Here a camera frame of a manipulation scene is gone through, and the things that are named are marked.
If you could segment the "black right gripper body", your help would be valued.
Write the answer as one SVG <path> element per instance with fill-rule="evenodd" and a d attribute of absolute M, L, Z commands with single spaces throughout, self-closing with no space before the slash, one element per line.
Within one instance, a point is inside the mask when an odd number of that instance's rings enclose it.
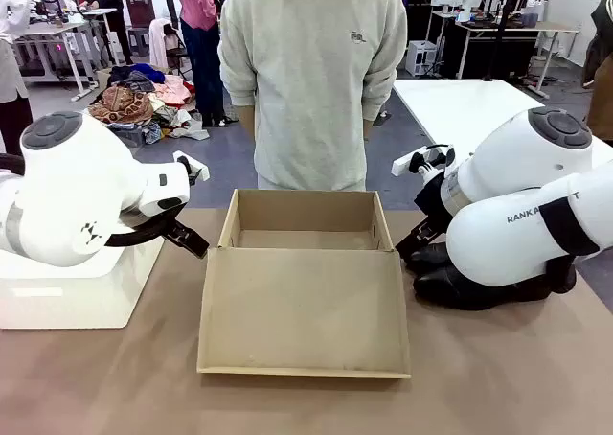
<path fill-rule="evenodd" d="M 415 204 L 426 216 L 452 216 L 448 201 L 449 182 L 444 172 L 431 178 L 415 198 Z"/>

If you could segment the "person's right forearm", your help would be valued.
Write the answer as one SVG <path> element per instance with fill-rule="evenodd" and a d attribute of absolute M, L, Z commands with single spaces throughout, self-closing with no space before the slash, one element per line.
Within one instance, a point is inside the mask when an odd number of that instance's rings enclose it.
<path fill-rule="evenodd" d="M 255 106 L 253 105 L 237 106 L 236 112 L 238 113 L 240 124 L 243 126 L 243 128 L 247 132 L 249 138 L 252 141 L 255 141 L 256 140 Z"/>

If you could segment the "white plastic storage box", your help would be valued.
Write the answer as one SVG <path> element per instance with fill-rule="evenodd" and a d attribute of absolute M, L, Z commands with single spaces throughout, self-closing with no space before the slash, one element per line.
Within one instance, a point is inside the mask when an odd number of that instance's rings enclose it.
<path fill-rule="evenodd" d="M 105 247 L 71 267 L 0 250 L 0 330 L 125 327 L 163 243 L 158 238 L 127 248 Z"/>

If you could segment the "brown cardboard shoe box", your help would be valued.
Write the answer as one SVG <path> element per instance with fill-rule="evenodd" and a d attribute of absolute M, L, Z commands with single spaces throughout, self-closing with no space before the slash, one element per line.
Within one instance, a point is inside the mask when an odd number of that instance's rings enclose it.
<path fill-rule="evenodd" d="M 196 368 L 408 378 L 401 263 L 378 194 L 235 191 L 208 253 Z"/>

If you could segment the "white background table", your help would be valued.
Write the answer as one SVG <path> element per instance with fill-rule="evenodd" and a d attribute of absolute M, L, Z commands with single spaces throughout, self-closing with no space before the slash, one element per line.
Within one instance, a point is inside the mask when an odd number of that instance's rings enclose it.
<path fill-rule="evenodd" d="M 527 109 L 543 104 L 501 80 L 396 80 L 394 90 L 431 144 L 451 145 L 464 160 L 500 125 Z M 487 166 L 513 175 L 535 173 L 547 157 L 544 148 L 528 148 L 527 141 L 503 142 L 502 153 L 488 154 Z M 613 176 L 613 148 L 594 137 L 593 170 Z"/>

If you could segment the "pile of colourful clothes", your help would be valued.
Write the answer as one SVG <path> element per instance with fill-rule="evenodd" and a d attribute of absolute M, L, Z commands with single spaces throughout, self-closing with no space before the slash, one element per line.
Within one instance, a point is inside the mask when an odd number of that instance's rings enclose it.
<path fill-rule="evenodd" d="M 136 149 L 165 138 L 210 137 L 195 108 L 195 88 L 182 77 L 145 63 L 98 73 L 102 92 L 87 113 Z"/>

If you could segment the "person's grey sweatshirt torso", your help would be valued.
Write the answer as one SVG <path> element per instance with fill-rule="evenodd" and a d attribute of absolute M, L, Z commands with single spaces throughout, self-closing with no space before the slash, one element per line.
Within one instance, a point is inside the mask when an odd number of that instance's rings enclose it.
<path fill-rule="evenodd" d="M 402 0 L 225 0 L 220 32 L 231 103 L 255 106 L 259 187 L 364 190 L 363 120 L 406 50 Z"/>

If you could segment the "black tripod pole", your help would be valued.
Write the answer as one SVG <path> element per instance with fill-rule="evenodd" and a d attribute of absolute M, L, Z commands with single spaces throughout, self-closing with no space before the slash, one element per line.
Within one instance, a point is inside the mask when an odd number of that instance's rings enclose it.
<path fill-rule="evenodd" d="M 502 9 L 502 16 L 498 25 L 498 29 L 496 32 L 492 54 L 490 55 L 489 65 L 486 73 L 483 76 L 483 81 L 492 81 L 494 76 L 494 71 L 496 67 L 496 63 L 498 58 L 501 56 L 502 42 L 504 38 L 504 33 L 507 28 L 507 24 L 510 18 L 511 13 L 514 10 L 514 7 L 517 3 L 517 0 L 506 0 L 504 7 Z"/>

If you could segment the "long white workbench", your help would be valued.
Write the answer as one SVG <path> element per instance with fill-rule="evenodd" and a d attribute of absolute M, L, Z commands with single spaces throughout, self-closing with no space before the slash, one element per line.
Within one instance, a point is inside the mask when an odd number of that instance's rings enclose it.
<path fill-rule="evenodd" d="M 567 57 L 570 56 L 572 49 L 575 45 L 577 37 L 579 35 L 578 28 L 571 28 L 564 26 L 562 24 L 558 24 L 550 21 L 537 21 L 534 26 L 526 27 L 513 25 L 510 28 L 503 27 L 502 23 L 499 24 L 491 24 L 488 28 L 479 28 L 473 25 L 472 22 L 460 23 L 455 22 L 455 25 L 465 30 L 465 40 L 463 45 L 463 50 L 461 54 L 461 60 L 459 64 L 459 69 L 456 72 L 455 78 L 461 80 L 464 77 L 465 70 L 465 62 L 467 58 L 468 47 L 471 41 L 493 41 L 496 45 L 502 44 L 505 40 L 526 40 L 526 37 L 517 37 L 510 36 L 511 33 L 524 33 L 524 34 L 534 34 L 534 40 L 538 40 L 541 34 L 552 33 L 552 43 L 547 52 L 545 58 L 545 64 L 542 67 L 541 74 L 538 77 L 536 84 L 531 84 L 528 86 L 528 90 L 539 97 L 540 99 L 549 100 L 550 95 L 542 90 L 543 83 L 545 78 L 547 77 L 547 73 L 553 58 L 553 47 L 555 43 L 558 41 L 560 34 L 570 34 L 573 38 L 571 41 L 571 46 L 568 50 Z"/>

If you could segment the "white garment on chair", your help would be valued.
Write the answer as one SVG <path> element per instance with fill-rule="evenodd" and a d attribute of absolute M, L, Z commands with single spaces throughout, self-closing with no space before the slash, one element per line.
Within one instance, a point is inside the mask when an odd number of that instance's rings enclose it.
<path fill-rule="evenodd" d="M 160 69 L 179 73 L 183 60 L 188 58 L 184 41 L 171 21 L 157 18 L 150 22 L 149 64 Z"/>

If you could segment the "mannequin with pink shirt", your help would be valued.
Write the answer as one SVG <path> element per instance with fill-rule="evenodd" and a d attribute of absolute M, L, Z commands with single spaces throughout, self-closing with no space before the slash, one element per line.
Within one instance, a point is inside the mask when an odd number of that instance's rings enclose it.
<path fill-rule="evenodd" d="M 179 0 L 180 22 L 193 71 L 196 109 L 204 126 L 224 126 L 226 114 L 220 61 L 219 27 L 214 0 Z"/>

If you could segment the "dark red chair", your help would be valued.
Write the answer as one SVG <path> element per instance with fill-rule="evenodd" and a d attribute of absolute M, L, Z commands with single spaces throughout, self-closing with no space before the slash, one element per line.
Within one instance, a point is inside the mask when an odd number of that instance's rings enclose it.
<path fill-rule="evenodd" d="M 152 0 L 125 0 L 130 18 L 127 28 L 130 50 L 133 55 L 146 57 L 149 54 L 149 25 L 155 19 Z"/>

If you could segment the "bystander with dark trousers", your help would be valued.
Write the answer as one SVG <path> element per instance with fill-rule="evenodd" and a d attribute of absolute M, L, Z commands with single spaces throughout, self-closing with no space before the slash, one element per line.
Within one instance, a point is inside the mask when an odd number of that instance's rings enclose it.
<path fill-rule="evenodd" d="M 33 121 L 13 42 L 30 24 L 30 0 L 0 0 L 0 134 L 6 153 L 21 156 L 20 138 Z"/>

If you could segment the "white desk with metal legs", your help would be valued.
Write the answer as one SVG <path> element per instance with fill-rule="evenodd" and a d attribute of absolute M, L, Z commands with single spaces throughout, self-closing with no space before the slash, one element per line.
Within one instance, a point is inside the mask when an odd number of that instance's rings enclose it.
<path fill-rule="evenodd" d="M 108 23 L 112 12 L 78 11 L 67 23 L 30 25 L 12 46 L 23 81 L 75 85 L 73 102 L 98 90 L 98 73 L 123 62 L 117 36 Z"/>

